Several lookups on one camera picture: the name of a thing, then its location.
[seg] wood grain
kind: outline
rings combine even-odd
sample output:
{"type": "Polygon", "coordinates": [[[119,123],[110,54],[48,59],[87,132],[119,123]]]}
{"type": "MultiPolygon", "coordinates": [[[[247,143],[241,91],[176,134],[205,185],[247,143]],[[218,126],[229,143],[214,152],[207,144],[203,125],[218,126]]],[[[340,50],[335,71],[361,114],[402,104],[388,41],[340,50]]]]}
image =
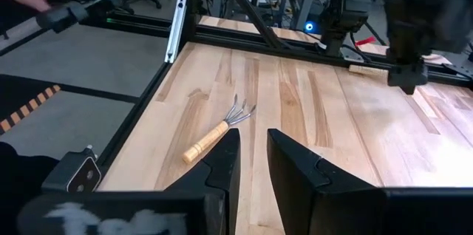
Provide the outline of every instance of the wood grain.
{"type": "Polygon", "coordinates": [[[258,104],[236,125],[237,234],[284,233],[268,171],[269,128],[373,185],[473,186],[463,173],[473,171],[469,90],[428,84],[406,96],[343,68],[187,43],[100,190],[164,189],[193,166],[182,153],[225,117],[235,94],[258,104]]]}

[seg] gray floor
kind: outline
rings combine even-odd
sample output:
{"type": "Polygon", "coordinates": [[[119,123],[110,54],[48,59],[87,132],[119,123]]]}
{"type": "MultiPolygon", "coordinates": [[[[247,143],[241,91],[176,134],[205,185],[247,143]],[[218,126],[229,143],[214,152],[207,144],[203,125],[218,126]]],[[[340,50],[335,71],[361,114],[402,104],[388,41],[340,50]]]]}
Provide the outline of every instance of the gray floor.
{"type": "MultiPolygon", "coordinates": [[[[176,0],[131,4],[137,14],[171,19],[176,0]]],[[[386,39],[384,11],[374,7],[369,22],[386,39]]],[[[363,27],[357,39],[371,36],[363,27]]],[[[139,96],[163,62],[166,38],[76,25],[49,32],[0,57],[0,73],[139,96]]],[[[462,64],[464,55],[448,55],[462,64]]],[[[60,158],[91,144],[100,154],[132,105],[60,92],[0,137],[20,154],[60,158]]]]}

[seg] black cable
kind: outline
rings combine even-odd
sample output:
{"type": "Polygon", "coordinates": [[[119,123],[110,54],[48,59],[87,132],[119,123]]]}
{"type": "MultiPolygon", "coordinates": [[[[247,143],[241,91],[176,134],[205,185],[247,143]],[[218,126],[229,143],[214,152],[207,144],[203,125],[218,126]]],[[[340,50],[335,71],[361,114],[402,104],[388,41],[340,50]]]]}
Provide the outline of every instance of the black cable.
{"type": "Polygon", "coordinates": [[[207,3],[207,13],[209,16],[212,16],[212,12],[210,11],[210,4],[208,3],[208,0],[205,0],[205,2],[207,3]]]}
{"type": "Polygon", "coordinates": [[[347,44],[342,44],[341,48],[346,48],[346,49],[349,49],[349,50],[353,51],[354,53],[358,54],[361,58],[363,58],[364,62],[366,62],[366,63],[372,62],[371,58],[368,58],[365,54],[363,54],[363,52],[357,50],[354,47],[351,47],[347,44]]]}
{"type": "Polygon", "coordinates": [[[375,36],[376,40],[379,41],[379,43],[382,45],[382,46],[387,46],[386,42],[381,39],[381,37],[379,36],[379,34],[372,28],[371,24],[368,23],[368,22],[365,22],[364,25],[368,28],[368,30],[375,36]]]}
{"type": "Polygon", "coordinates": [[[356,48],[356,50],[360,51],[360,48],[356,45],[355,36],[353,35],[353,32],[350,32],[350,40],[352,41],[352,44],[356,48]]]}

